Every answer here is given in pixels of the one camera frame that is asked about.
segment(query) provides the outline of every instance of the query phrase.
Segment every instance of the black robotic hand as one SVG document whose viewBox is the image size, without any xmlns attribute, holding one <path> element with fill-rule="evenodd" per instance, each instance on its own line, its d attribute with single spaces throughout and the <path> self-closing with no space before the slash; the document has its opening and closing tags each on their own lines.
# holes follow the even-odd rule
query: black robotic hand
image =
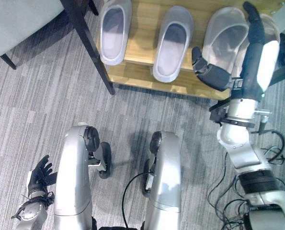
<svg viewBox="0 0 285 230">
<path fill-rule="evenodd" d="M 57 173 L 51 174 L 52 163 L 48 163 L 49 155 L 44 156 L 32 171 L 31 179 L 28 184 L 28 195 L 33 191 L 44 191 L 47 193 L 47 186 L 56 182 Z"/>
</svg>

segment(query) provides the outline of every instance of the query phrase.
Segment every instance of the chair leg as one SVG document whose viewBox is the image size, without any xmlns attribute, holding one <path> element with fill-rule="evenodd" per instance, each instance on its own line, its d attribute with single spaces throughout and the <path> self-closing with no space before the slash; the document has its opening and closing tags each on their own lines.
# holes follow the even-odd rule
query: chair leg
<svg viewBox="0 0 285 230">
<path fill-rule="evenodd" d="M 96 9 L 93 0 L 89 0 L 89 7 L 90 7 L 90 9 L 91 9 L 91 11 L 93 12 L 94 15 L 96 15 L 96 16 L 99 15 L 99 12 Z"/>
<path fill-rule="evenodd" d="M 16 65 L 10 60 L 10 58 L 6 55 L 3 54 L 0 56 L 12 69 L 17 69 Z"/>
</svg>

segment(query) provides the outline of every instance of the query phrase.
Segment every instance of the shoe rack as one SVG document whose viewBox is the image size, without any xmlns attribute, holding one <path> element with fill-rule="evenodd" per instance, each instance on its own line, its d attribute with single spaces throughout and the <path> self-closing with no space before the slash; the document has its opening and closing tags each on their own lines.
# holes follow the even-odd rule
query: shoe rack
<svg viewBox="0 0 285 230">
<path fill-rule="evenodd" d="M 212 14 L 225 6 L 235 6 L 243 10 L 243 2 L 243 0 L 132 0 L 133 15 L 125 59 L 121 64 L 109 67 L 110 80 L 118 84 L 217 100 L 229 97 L 229 90 L 219 92 L 200 82 L 193 73 L 191 49 L 194 46 L 203 47 L 207 23 Z M 250 2 L 260 13 L 268 15 L 281 7 L 281 0 L 250 0 Z M 161 20 L 174 5 L 184 6 L 192 14 L 194 34 L 179 76 L 171 83 L 162 83 L 152 76 L 151 67 L 155 59 Z"/>
</svg>

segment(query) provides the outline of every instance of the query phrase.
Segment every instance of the robotic hand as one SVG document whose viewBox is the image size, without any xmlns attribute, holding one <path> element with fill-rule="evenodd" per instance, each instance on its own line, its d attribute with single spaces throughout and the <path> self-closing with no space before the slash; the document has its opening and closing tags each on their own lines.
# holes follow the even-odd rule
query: robotic hand
<svg viewBox="0 0 285 230">
<path fill-rule="evenodd" d="M 257 10 L 248 2 L 243 7 L 251 23 L 248 34 L 250 45 L 240 78 L 235 80 L 232 87 L 231 97 L 210 108 L 210 119 L 221 124 L 217 139 L 226 148 L 245 191 L 245 199 L 251 207 L 243 217 L 245 228 L 285 230 L 285 191 L 277 186 L 271 166 L 262 151 L 250 143 L 248 132 L 249 127 L 254 127 L 251 123 L 254 114 L 264 117 L 269 115 L 268 111 L 257 110 L 257 105 L 269 86 L 279 42 L 272 40 L 265 44 L 263 23 Z M 209 82 L 216 83 L 217 67 L 209 68 L 198 48 L 193 49 L 193 68 L 200 79 L 207 75 L 210 77 Z"/>
<path fill-rule="evenodd" d="M 47 186 L 56 182 L 57 173 L 52 172 L 49 156 L 44 156 L 28 176 L 29 200 L 19 207 L 11 218 L 20 220 L 16 230 L 40 230 L 47 217 L 47 209 L 54 202 L 54 193 L 48 193 Z"/>
</svg>

